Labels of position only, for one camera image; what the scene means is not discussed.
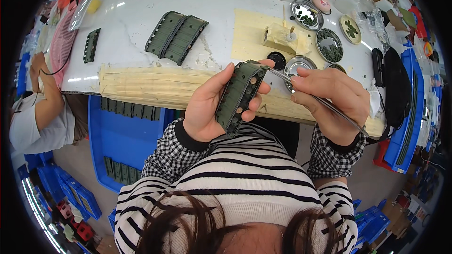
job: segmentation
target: pink mesh fabric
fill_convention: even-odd
[[[55,82],[60,89],[63,82],[65,67],[69,63],[69,54],[71,53],[72,43],[74,42],[78,31],[67,31],[67,28],[71,24],[72,16],[75,11],[76,8],[68,11],[66,16],[59,22],[53,35],[52,43],[50,45],[49,55],[50,63],[53,69],[52,72],[56,72],[61,67],[64,67],[61,71],[53,75]]]

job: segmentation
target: gray floor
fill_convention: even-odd
[[[309,145],[312,131],[313,127],[300,125],[300,141],[297,150],[297,161],[300,164],[308,161],[311,156]],[[385,198],[395,198],[406,181],[405,175],[393,173],[372,164],[376,150],[376,144],[366,147],[364,155],[352,168],[353,174],[347,178],[353,199],[358,198],[362,201],[358,211],[377,205]],[[107,216],[116,206],[117,194],[98,183],[94,174],[89,141],[83,140],[78,146],[66,145],[59,150],[54,150],[53,156],[57,165],[94,194],[102,211],[102,217],[98,221],[93,218],[88,221],[94,231],[100,236],[113,234]]]

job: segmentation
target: checkered sleeve cover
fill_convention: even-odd
[[[159,177],[168,182],[176,182],[196,162],[203,159],[209,150],[210,144],[202,151],[193,151],[184,147],[176,137],[176,126],[182,125],[182,119],[170,123],[165,129],[162,138],[157,140],[157,148],[148,157],[141,171],[141,178]]]
[[[366,137],[359,133],[355,145],[347,152],[338,152],[330,144],[331,141],[320,132],[315,124],[311,139],[311,161],[308,176],[311,179],[348,177],[356,161],[361,158],[366,144]]]

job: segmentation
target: metal tweezers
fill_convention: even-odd
[[[277,77],[285,80],[286,82],[290,83],[292,85],[292,83],[290,82],[290,77],[280,73],[279,71],[270,68],[269,70],[275,74]],[[346,119],[347,121],[349,121],[354,127],[356,127],[361,133],[363,133],[366,138],[369,137],[369,134],[364,130],[364,128],[360,127],[355,121],[353,121],[351,118],[349,118],[346,114],[344,114],[344,112],[342,112],[341,109],[337,108],[333,103],[331,103],[331,101],[329,101],[326,98],[321,98],[321,97],[317,97],[314,95],[311,95],[314,99],[316,99],[317,101],[319,101],[321,104],[325,105],[328,109],[330,109],[331,111],[335,112],[337,115],[341,116],[342,118]]]

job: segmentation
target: black elastic cuff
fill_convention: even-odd
[[[174,132],[180,145],[188,150],[202,152],[209,147],[210,142],[202,143],[201,141],[194,140],[188,135],[184,128],[183,119],[181,121],[178,121],[176,125],[174,125]]]
[[[328,145],[336,152],[349,153],[351,150],[355,149],[356,145],[358,144],[358,142],[359,142],[359,134],[360,133],[358,133],[356,135],[355,139],[353,140],[353,142],[350,145],[341,146],[341,145],[338,145],[338,144],[332,142],[330,139],[328,139]]]

